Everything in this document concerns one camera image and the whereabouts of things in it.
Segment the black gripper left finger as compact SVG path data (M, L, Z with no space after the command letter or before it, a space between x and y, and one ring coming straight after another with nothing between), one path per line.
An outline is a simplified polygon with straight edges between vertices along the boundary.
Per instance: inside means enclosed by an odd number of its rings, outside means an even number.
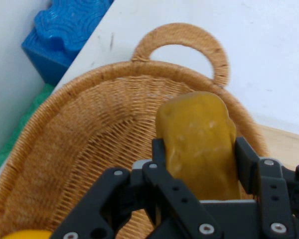
M150 239L221 239L223 230L186 185L165 167L164 144L140 169L109 168L52 233L54 239L113 239L134 211L145 210Z

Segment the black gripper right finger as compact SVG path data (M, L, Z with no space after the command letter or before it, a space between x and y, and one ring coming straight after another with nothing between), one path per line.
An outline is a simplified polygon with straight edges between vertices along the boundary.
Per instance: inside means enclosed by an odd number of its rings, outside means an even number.
M236 138L239 181L257 198L262 239L299 239L299 165L287 169L278 160L260 157L243 138Z

